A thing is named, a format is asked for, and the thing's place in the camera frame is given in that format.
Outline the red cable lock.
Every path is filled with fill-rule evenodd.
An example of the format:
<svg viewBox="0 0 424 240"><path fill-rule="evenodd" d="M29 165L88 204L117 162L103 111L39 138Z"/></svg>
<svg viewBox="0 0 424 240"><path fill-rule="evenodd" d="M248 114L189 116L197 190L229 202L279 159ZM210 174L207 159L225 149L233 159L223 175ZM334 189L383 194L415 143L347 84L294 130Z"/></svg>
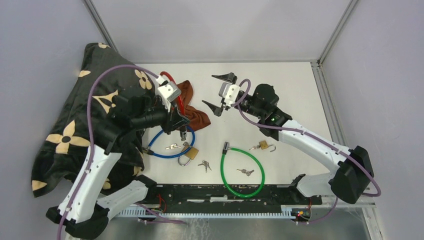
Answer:
<svg viewBox="0 0 424 240"><path fill-rule="evenodd" d="M174 78L168 72L161 71L160 72L160 75L161 76L166 76L171 82L173 82L174 84L176 84ZM177 97L177 105L178 105L178 109L181 112L181 114L185 116L186 115L186 112L185 112L184 102L183 102L182 97L180 95Z"/></svg>

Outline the blue lock key bunch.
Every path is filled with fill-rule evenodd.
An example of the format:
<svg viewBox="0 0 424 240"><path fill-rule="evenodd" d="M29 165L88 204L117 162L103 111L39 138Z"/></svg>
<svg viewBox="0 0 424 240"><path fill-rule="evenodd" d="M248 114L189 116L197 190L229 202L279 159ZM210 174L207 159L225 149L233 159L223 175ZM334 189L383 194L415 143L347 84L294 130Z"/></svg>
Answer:
<svg viewBox="0 0 424 240"><path fill-rule="evenodd" d="M166 150L173 150L173 149L180 149L180 148L181 148L181 146L178 145L177 143L172 143L169 146L167 146L165 149Z"/></svg>

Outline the large brass padlock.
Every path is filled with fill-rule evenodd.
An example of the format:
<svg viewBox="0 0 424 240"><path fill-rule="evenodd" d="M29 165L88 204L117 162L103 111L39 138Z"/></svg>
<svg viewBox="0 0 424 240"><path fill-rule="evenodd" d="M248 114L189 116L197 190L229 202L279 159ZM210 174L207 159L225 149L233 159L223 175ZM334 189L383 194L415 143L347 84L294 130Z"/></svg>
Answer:
<svg viewBox="0 0 424 240"><path fill-rule="evenodd" d="M185 167L188 166L192 160L195 159L195 157L198 155L199 150L191 145L189 145L188 142L184 142L183 143L183 149L181 151L181 153L183 153L183 155L179 156L177 158L177 163L181 166L181 167Z"/></svg>

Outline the small brass padlock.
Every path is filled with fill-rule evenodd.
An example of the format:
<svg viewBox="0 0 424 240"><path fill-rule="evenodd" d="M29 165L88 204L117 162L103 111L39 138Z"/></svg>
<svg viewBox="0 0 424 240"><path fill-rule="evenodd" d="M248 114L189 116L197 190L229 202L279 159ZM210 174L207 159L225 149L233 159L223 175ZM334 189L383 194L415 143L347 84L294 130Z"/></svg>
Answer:
<svg viewBox="0 0 424 240"><path fill-rule="evenodd" d="M249 150L266 150L270 149L270 152L274 152L277 148L274 144L268 144L266 140L260 141L257 145L252 146Z"/></svg>

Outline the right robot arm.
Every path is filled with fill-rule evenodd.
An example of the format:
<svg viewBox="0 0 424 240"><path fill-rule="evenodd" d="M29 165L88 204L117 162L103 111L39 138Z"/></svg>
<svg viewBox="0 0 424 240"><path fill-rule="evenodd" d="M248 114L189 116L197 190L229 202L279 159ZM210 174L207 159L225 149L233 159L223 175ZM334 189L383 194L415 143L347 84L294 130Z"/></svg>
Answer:
<svg viewBox="0 0 424 240"><path fill-rule="evenodd" d="M302 204L312 196L333 195L348 204L355 204L361 196L381 195L365 148L340 145L304 127L278 107L280 98L272 85L261 83L249 94L252 85L249 79L242 81L247 88L241 90L233 72L214 75L214 78L223 81L218 93L221 105L207 101L205 104L215 116L219 117L231 108L237 109L245 120L248 119L246 115L254 116L258 122L252 121L251 124L266 137L295 147L328 169L327 173L299 175L292 182L294 187L288 191L293 203Z"/></svg>

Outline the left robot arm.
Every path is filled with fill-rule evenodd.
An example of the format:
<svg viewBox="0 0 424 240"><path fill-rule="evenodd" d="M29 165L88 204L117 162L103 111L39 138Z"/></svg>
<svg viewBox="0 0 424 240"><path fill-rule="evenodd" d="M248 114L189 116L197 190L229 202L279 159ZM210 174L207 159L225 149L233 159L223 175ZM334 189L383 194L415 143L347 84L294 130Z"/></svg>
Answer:
<svg viewBox="0 0 424 240"><path fill-rule="evenodd" d="M66 198L48 209L46 217L77 239L94 240L117 214L132 204L150 204L157 198L156 182L141 175L116 192L100 197L112 168L134 144L141 149L138 131L160 126L165 133L182 130L189 119L174 106L166 108L143 88L129 87L112 99L115 107L106 119L89 125L90 147Z"/></svg>

